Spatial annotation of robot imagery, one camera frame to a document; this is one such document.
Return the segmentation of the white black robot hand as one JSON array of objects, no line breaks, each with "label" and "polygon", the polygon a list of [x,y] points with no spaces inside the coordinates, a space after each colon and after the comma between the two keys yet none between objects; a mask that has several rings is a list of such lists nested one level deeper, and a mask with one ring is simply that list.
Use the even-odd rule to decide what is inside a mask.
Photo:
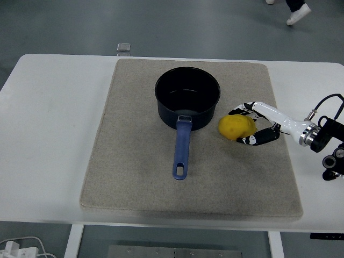
[{"label": "white black robot hand", "polygon": [[309,134],[311,122],[296,121],[282,113],[275,107],[263,102],[242,103],[228,113],[229,115],[240,114],[249,116],[254,121],[264,118],[271,123],[271,127],[257,131],[247,137],[239,137],[239,143],[258,146],[275,141],[281,133],[292,136],[294,141],[301,146],[306,145],[306,137]]}]

